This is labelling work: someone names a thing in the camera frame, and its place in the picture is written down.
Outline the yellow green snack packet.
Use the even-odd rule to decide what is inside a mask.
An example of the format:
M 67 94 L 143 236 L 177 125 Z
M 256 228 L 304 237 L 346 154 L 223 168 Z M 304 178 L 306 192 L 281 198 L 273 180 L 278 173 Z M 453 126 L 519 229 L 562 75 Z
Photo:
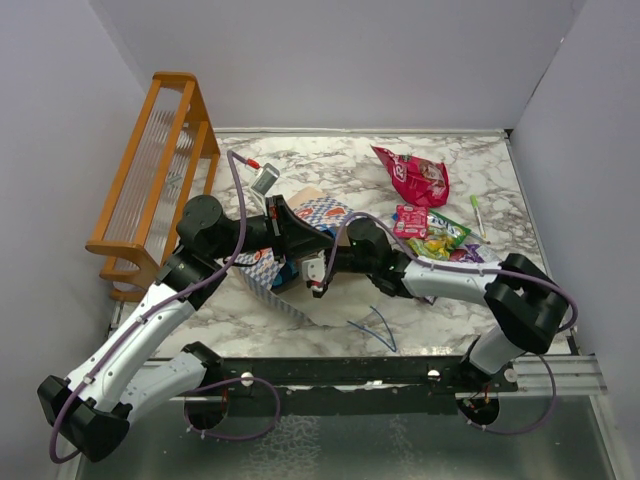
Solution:
M 441 213 L 427 214 L 427 230 L 424 238 L 410 238 L 406 241 L 417 255 L 433 260 L 448 261 L 451 254 L 461 246 L 471 230 L 451 220 Z

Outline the red crisps bag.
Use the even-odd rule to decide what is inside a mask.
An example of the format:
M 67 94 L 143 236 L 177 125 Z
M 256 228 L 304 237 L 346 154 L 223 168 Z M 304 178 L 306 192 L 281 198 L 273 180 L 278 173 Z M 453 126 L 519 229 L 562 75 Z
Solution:
M 426 208 L 439 208 L 447 203 L 450 182 L 443 162 L 400 155 L 377 146 L 372 146 L 372 150 L 406 203 Z

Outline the red snack packet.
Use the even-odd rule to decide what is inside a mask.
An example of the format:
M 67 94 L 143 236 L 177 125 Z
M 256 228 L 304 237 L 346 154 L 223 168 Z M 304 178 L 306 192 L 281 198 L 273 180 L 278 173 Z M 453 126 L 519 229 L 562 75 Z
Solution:
M 428 233 L 428 213 L 427 207 L 398 205 L 393 233 L 401 239 L 425 238 Z

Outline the large purple snack bag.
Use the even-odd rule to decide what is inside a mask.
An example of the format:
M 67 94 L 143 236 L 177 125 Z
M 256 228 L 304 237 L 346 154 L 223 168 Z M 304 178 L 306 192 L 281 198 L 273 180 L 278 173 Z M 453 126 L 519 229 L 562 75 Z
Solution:
M 500 262 L 500 256 L 484 244 L 467 243 L 456 248 L 449 256 L 452 262 L 492 263 Z

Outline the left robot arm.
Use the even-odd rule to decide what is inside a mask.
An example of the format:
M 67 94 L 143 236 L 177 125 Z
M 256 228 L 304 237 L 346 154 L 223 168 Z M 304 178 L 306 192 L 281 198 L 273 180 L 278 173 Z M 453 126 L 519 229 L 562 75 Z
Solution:
M 150 354 L 191 317 L 226 277 L 241 253 L 269 249 L 278 259 L 297 260 L 332 247 L 333 237 L 301 220 L 280 195 L 266 200 L 262 215 L 229 219 L 213 196 L 189 200 L 177 225 L 179 244 L 134 313 L 88 360 L 61 378 L 46 377 L 37 396 L 53 432 L 92 462 L 124 440 L 136 407 L 125 392 Z

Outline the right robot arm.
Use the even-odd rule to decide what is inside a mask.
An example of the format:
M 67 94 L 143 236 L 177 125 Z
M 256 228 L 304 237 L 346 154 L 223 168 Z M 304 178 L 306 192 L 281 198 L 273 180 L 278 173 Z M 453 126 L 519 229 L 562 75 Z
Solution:
M 488 263 L 433 260 L 403 245 L 391 247 L 388 228 L 366 217 L 339 231 L 349 243 L 328 250 L 325 284 L 336 273 L 363 274 L 390 297 L 434 296 L 489 309 L 495 327 L 472 342 L 459 367 L 469 390 L 483 390 L 524 354 L 545 354 L 555 336 L 577 321 L 576 302 L 524 255 Z

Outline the blue checkered paper bag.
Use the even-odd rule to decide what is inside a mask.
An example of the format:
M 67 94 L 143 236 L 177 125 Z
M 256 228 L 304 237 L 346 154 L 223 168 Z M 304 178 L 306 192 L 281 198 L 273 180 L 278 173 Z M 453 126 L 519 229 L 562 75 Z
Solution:
M 287 201 L 295 214 L 319 231 L 334 235 L 352 209 L 328 194 L 305 187 Z M 294 287 L 280 293 L 271 284 L 282 264 L 270 249 L 242 254 L 236 261 L 235 275 L 259 301 L 286 317 L 323 327 L 346 327 L 363 331 L 389 350 L 397 350 L 394 335 L 379 311 L 382 294 L 369 279 L 356 274 L 338 274 L 326 294 L 316 299 L 299 278 Z

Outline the blue snack packet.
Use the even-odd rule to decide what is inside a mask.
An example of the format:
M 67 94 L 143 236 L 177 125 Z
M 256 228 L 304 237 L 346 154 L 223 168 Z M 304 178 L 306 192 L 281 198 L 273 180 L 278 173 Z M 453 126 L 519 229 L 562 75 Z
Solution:
M 286 291 L 295 286 L 299 278 L 299 270 L 295 262 L 286 262 L 281 265 L 280 270 L 274 277 L 271 290 L 274 293 Z

